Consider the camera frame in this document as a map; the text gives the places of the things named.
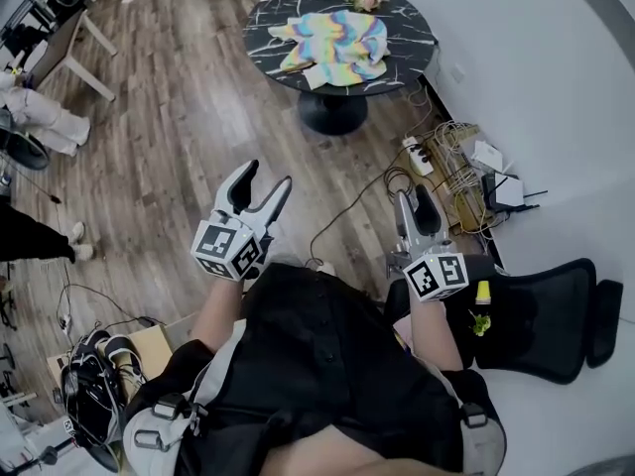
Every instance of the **rainbow hoodie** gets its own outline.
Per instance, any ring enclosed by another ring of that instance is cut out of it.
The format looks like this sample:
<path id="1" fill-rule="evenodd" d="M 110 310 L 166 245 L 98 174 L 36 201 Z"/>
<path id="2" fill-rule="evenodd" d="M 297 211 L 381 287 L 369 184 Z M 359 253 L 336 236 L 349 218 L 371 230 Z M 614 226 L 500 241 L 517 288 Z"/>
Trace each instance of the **rainbow hoodie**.
<path id="1" fill-rule="evenodd" d="M 348 86 L 375 79 L 386 71 L 390 55 L 386 25 L 368 14 L 337 11 L 289 18 L 287 25 L 270 27 L 269 34 L 298 45 L 282 60 L 283 71 L 307 68 L 311 90 L 323 84 Z"/>

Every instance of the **round table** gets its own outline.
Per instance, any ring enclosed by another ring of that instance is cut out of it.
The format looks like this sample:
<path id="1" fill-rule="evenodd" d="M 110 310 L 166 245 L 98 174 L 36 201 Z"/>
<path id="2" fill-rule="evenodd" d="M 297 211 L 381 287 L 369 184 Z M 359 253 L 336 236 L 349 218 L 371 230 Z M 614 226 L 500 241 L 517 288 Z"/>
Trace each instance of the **round table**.
<path id="1" fill-rule="evenodd" d="M 287 25 L 288 18 L 310 12 L 353 11 L 345 0 L 261 0 L 251 11 L 243 29 L 247 55 L 263 73 L 301 92 L 298 102 L 302 120 L 322 134 L 341 135 L 357 129 L 366 119 L 366 97 L 401 88 L 414 81 L 430 63 L 437 40 L 419 11 L 407 0 L 389 0 L 370 14 L 388 31 L 390 55 L 384 57 L 386 72 L 350 86 L 326 84 L 311 90 L 301 70 L 280 71 L 280 63 L 297 43 L 284 43 L 269 35 L 268 28 Z"/>

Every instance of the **table base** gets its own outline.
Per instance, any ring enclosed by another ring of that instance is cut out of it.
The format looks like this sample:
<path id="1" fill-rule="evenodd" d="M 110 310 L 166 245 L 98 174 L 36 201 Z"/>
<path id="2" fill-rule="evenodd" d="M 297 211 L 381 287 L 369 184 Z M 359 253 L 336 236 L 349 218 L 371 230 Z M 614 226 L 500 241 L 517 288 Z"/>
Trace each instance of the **table base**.
<path id="1" fill-rule="evenodd" d="M 368 115 L 366 97 L 339 97 L 303 91 L 298 99 L 300 118 L 311 129 L 328 136 L 348 134 Z"/>

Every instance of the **wooden floor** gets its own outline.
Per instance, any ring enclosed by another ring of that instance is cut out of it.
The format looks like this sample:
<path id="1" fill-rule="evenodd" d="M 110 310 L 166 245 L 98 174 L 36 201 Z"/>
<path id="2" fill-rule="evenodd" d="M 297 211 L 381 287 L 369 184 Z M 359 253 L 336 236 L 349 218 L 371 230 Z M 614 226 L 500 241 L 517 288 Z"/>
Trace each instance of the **wooden floor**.
<path id="1" fill-rule="evenodd" d="M 55 156 L 44 172 L 28 173 L 63 200 L 59 214 L 22 178 L 15 205 L 56 229 L 58 220 L 63 230 L 85 221 L 97 258 L 69 265 L 70 281 L 112 296 L 135 315 L 170 322 L 200 308 L 211 280 L 189 254 L 192 235 L 217 186 L 236 167 L 260 160 L 256 199 L 277 179 L 293 177 L 271 252 L 304 261 L 312 237 L 389 165 L 403 133 L 427 110 L 406 101 L 415 88 L 407 87 L 369 99 L 368 121 L 354 134 L 312 132 L 298 119 L 298 92 L 266 78 L 245 54 L 241 28 L 256 1 L 98 0 L 90 16 L 119 54 L 112 59 L 85 35 L 76 56 L 117 98 L 107 102 L 67 71 L 43 88 L 73 113 L 90 117 L 92 131 L 76 158 Z M 345 281 L 381 298 L 394 225 L 377 181 L 320 237 L 316 254 L 333 262 Z M 40 395 L 33 404 L 40 420 L 60 414 L 45 358 L 69 348 L 56 321 L 63 272 L 57 264 L 17 263 L 20 328 L 2 328 L 20 388 Z M 73 340 L 96 320 L 125 319 L 107 300 L 81 290 L 70 291 L 70 304 Z"/>

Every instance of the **white marker cube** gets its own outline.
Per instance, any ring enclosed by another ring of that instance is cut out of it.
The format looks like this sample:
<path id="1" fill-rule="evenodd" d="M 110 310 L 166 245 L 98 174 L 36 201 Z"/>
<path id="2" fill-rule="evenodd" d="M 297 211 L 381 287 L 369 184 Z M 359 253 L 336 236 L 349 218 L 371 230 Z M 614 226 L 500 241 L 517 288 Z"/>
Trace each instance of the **white marker cube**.
<path id="1" fill-rule="evenodd" d="M 240 281 L 262 249 L 251 229 L 229 218 L 224 224 L 202 220 L 190 253 L 209 274 Z"/>
<path id="2" fill-rule="evenodd" d="M 469 284 L 462 254 L 426 254 L 404 276 L 419 301 L 447 298 Z"/>

